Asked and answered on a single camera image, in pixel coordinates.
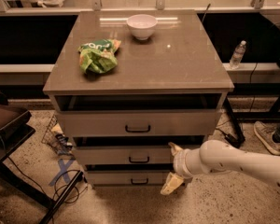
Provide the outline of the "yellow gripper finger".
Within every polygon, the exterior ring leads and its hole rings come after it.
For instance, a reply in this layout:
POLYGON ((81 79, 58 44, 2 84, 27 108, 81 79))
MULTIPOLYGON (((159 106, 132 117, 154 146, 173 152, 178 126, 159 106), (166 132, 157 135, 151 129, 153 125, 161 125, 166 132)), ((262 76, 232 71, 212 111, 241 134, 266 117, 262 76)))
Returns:
POLYGON ((182 147, 180 147, 179 145, 177 145, 177 144, 175 144, 173 142, 169 142, 168 145, 169 145, 169 147, 171 149, 171 154, 173 156, 175 156, 179 151, 182 150, 182 147))
POLYGON ((166 181, 161 188, 161 195, 169 195, 177 188, 179 188, 184 182, 184 178, 176 173, 170 172, 166 178, 166 181))

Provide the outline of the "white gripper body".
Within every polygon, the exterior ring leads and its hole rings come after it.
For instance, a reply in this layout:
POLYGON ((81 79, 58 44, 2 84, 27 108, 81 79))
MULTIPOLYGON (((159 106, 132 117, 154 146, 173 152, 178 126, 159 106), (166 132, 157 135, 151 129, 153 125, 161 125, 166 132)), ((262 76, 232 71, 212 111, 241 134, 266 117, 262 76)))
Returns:
POLYGON ((188 154, 188 149, 182 149, 178 151, 174 156, 174 170, 179 176, 184 179, 192 178, 192 174, 186 165, 186 158, 188 154))

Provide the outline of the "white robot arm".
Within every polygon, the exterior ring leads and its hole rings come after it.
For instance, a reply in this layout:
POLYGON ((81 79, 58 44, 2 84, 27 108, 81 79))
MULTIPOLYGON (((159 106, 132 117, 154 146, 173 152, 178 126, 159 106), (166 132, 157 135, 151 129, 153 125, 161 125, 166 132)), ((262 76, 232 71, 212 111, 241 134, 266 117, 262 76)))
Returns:
POLYGON ((242 151, 218 140, 208 140, 199 148, 183 149, 170 142, 174 171, 161 189, 169 195, 195 175, 234 171, 249 175, 280 189, 280 156, 242 151))

